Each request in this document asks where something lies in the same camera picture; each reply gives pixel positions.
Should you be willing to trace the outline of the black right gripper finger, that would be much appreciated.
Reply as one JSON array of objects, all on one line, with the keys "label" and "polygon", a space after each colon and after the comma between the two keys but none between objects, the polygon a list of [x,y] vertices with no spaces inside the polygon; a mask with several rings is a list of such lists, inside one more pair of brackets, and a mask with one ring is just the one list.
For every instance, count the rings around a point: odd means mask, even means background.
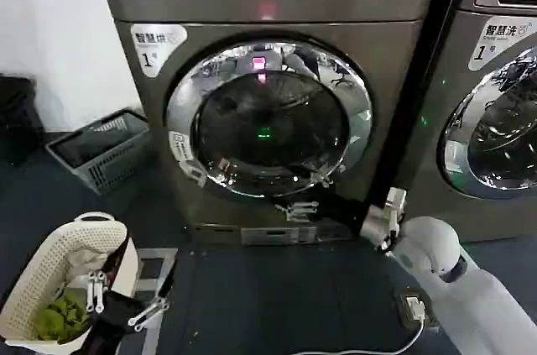
[{"label": "black right gripper finger", "polygon": [[294,183],[300,189],[308,189],[316,185],[329,187],[333,180],[331,172],[334,167],[330,163],[305,162],[293,163],[289,165],[289,171],[292,173]]},{"label": "black right gripper finger", "polygon": [[276,201],[274,206],[284,213],[287,222],[312,222],[318,218],[318,201]]}]

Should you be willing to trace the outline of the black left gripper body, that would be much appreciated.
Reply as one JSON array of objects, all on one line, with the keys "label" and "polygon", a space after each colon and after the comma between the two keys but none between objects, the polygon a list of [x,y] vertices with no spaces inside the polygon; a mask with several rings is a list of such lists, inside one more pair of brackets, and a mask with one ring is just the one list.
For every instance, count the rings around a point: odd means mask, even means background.
[{"label": "black left gripper body", "polygon": [[93,324],[82,345],[87,355],[114,355],[119,344],[133,333],[128,320],[141,312],[141,302],[110,290],[104,295],[104,311],[93,316]]}]

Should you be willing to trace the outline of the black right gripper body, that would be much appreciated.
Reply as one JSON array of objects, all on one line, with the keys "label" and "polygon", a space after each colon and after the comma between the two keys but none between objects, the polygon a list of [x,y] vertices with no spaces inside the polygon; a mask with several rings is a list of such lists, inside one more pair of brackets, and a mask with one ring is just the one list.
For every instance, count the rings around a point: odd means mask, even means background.
[{"label": "black right gripper body", "polygon": [[355,237],[360,235],[370,205],[334,193],[322,193],[315,197],[315,201],[318,203],[316,214],[319,217],[330,218],[344,225]]}]

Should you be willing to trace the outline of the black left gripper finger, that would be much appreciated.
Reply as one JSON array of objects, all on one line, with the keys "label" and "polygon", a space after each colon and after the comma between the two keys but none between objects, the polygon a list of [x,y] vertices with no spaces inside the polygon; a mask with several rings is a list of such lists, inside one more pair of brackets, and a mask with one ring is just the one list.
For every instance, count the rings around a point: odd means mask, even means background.
[{"label": "black left gripper finger", "polygon": [[104,294],[113,287],[128,247],[128,240],[129,237],[126,237],[121,245],[107,256],[100,269],[87,275],[86,314],[101,314],[104,311]]},{"label": "black left gripper finger", "polygon": [[175,260],[152,301],[142,311],[128,320],[128,326],[135,332],[146,329],[157,316],[162,316],[169,309],[168,296],[174,286],[176,264],[177,261]]}]

